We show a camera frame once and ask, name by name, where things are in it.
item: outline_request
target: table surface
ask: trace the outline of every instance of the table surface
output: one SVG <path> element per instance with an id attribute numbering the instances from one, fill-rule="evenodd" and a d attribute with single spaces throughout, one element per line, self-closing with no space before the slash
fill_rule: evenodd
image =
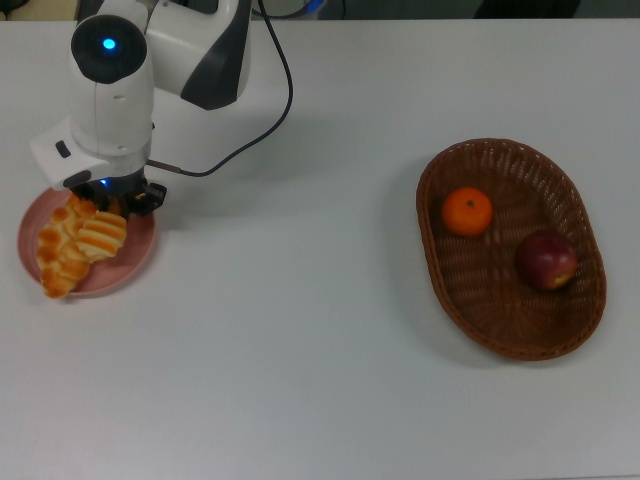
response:
<path id="1" fill-rule="evenodd" d="M 228 108 L 158 92 L 152 157 L 205 169 L 279 116 L 264 25 Z M 46 187 L 29 140 L 66 115 L 71 23 L 0 26 L 0 471 L 91 480 L 640 474 L 640 21 L 277 23 L 287 121 L 169 188 L 152 260 L 56 302 L 16 233 Z M 433 293 L 415 213 L 435 154 L 477 137 L 576 183 L 608 277 L 600 327 L 503 360 Z"/>

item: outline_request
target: red apple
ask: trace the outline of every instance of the red apple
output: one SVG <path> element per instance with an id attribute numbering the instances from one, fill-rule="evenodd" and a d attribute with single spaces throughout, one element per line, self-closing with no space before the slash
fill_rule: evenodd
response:
<path id="1" fill-rule="evenodd" d="M 578 269 L 578 257 L 559 233 L 541 230 L 526 237 L 516 250 L 514 265 L 522 280 L 538 290 L 565 285 Z"/>

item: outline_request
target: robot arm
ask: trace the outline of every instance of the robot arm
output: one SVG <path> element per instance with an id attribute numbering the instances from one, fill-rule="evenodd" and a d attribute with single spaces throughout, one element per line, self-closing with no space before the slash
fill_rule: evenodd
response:
<path id="1" fill-rule="evenodd" d="M 251 0 L 220 0 L 207 15 L 156 0 L 106 0 L 76 27 L 69 54 L 69 116 L 31 142 L 54 189 L 126 213 L 162 205 L 148 185 L 153 92 L 212 110 L 237 100 L 248 73 Z"/>

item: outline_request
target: brown basket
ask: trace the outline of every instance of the brown basket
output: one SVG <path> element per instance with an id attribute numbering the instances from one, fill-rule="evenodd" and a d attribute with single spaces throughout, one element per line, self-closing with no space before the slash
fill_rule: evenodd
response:
<path id="1" fill-rule="evenodd" d="M 492 223 L 479 237 L 443 226 L 442 203 L 462 186 L 493 202 Z M 548 360 L 594 332 L 606 300 L 602 258 L 575 185 L 547 157 L 511 140 L 453 145 L 422 174 L 417 209 L 433 288 L 471 339 L 508 358 Z M 526 286 L 513 266 L 520 241 L 541 228 L 565 235 L 580 261 L 570 283 L 551 293 Z"/>

